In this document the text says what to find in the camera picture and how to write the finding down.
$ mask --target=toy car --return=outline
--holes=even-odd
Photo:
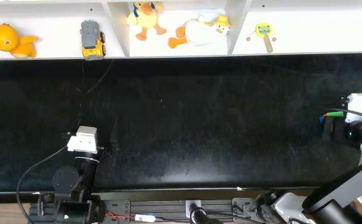
[[[99,24],[94,21],[81,23],[82,55],[85,60],[100,60],[106,55],[105,34],[100,32]]]

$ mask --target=black tabletop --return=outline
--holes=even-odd
[[[95,191],[182,187],[297,187],[358,165],[359,149],[321,139],[309,106],[341,107],[362,92],[362,54],[0,62],[0,192],[65,141],[78,114],[121,149],[103,157]],[[61,152],[23,190],[52,189],[74,163]]]

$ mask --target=blue object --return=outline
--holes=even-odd
[[[151,3],[151,8],[152,8],[152,9],[156,9],[156,6],[153,4],[153,2]],[[135,3],[134,3],[134,4],[133,4],[133,14],[135,15],[136,18],[138,18],[139,15],[138,15],[138,13],[137,13],[136,10],[138,10],[138,8],[137,8],[137,6],[136,6]]]

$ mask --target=orange beak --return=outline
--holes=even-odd
[[[145,13],[146,15],[150,15],[151,14],[151,4],[149,4],[148,2],[147,3],[144,3],[142,5],[142,12]]]

